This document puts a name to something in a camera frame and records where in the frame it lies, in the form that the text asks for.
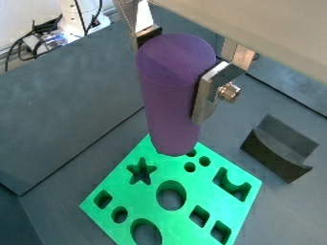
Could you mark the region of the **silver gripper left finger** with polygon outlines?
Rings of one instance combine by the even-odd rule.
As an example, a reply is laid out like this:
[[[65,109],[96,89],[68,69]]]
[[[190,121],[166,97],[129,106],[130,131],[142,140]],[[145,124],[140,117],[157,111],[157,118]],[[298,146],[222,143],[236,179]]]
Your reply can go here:
[[[136,52],[141,45],[162,33],[154,24],[148,0],[112,0],[129,30],[129,41]]]

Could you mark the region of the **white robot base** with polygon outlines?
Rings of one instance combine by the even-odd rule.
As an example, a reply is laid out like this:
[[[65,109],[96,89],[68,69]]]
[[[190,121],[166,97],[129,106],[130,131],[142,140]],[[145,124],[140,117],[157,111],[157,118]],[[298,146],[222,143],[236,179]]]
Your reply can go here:
[[[61,20],[58,29],[68,37],[82,37],[105,28],[110,21],[104,15],[104,0],[58,0]]]

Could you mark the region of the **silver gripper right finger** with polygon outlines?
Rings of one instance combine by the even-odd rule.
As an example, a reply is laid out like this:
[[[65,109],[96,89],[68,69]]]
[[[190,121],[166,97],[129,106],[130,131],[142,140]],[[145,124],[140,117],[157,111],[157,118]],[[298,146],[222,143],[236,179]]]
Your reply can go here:
[[[225,39],[221,49],[222,60],[198,76],[194,92],[192,121],[201,125],[213,114],[221,100],[234,102],[240,88],[232,83],[249,69],[254,51]]]

